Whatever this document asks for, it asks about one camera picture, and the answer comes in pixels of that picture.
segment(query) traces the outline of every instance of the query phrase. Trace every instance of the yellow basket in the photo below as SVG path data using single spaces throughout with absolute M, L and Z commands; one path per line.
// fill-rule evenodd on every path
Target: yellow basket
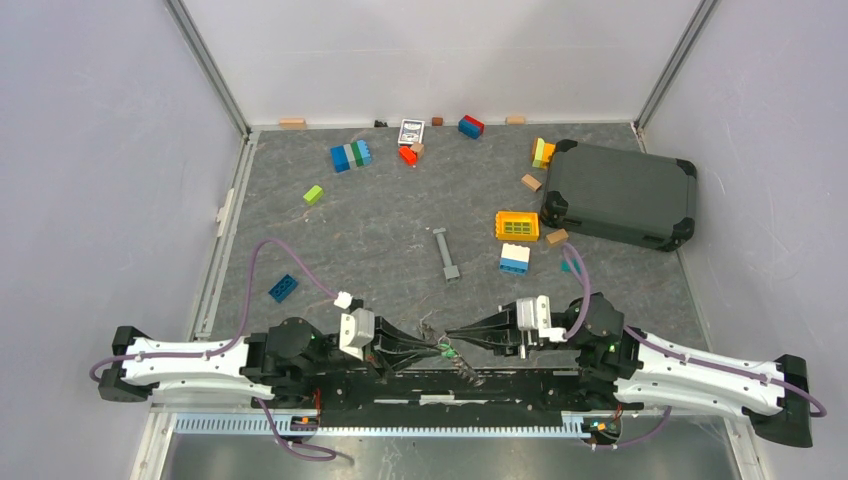
M 534 212 L 498 212 L 495 215 L 495 238 L 505 242 L 539 240 L 539 214 Z

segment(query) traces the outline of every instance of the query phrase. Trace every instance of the blue lego brick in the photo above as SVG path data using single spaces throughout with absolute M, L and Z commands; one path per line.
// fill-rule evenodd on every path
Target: blue lego brick
M 359 147 L 359 154 L 362 155 L 362 163 L 371 165 L 371 150 L 368 150 L 365 140 L 357 140 L 356 146 Z
M 286 275 L 274 285 L 274 288 L 268 290 L 268 294 L 274 297 L 277 303 L 282 303 L 295 288 L 297 288 L 297 280 L 292 278 L 291 275 Z
M 460 120 L 458 128 L 460 132 L 468 135 L 469 137 L 475 140 L 480 138 L 480 135 L 483 133 L 483 131 L 480 130 L 477 125 L 474 125 L 473 123 L 466 120 Z
M 577 260 L 572 260 L 571 263 L 574 265 L 574 270 L 577 272 L 577 274 L 583 275 L 583 272 L 580 271 L 580 264 L 577 263 Z M 563 272 L 570 272 L 571 271 L 571 268 L 568 266 L 568 260 L 562 261 L 562 271 Z
M 514 273 L 516 275 L 526 274 L 528 268 L 530 268 L 529 263 L 519 262 L 517 260 L 510 260 L 508 258 L 501 258 L 501 264 L 498 266 L 498 269 L 500 269 L 500 271 L 506 273 Z
M 336 173 L 342 173 L 346 170 L 350 170 L 350 164 L 347 161 L 347 155 L 345 155 L 344 145 L 331 148 L 330 154 L 333 156 L 333 168 L 336 169 Z

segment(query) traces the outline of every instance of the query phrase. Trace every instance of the gray suitcase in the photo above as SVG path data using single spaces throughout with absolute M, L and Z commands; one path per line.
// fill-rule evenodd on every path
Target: gray suitcase
M 697 178 L 686 160 L 562 140 L 539 217 L 551 228 L 671 252 L 695 233 Z

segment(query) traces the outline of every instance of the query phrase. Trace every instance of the lime green block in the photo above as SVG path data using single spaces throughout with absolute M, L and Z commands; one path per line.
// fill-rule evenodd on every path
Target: lime green block
M 309 205 L 315 205 L 315 202 L 321 199 L 324 196 L 324 189 L 315 185 L 310 188 L 306 195 L 303 196 L 303 199 L 306 200 L 306 203 Z
M 356 159 L 356 166 L 361 167 L 365 165 L 362 163 L 362 152 L 359 151 L 359 145 L 354 142 L 350 144 L 350 148 L 353 150 L 353 158 Z

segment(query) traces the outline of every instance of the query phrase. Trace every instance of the green wire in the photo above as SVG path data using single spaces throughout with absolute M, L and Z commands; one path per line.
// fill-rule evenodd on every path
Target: green wire
M 457 356 L 456 350 L 447 343 L 440 343 L 439 348 L 442 349 L 442 356 L 445 358 L 453 358 Z

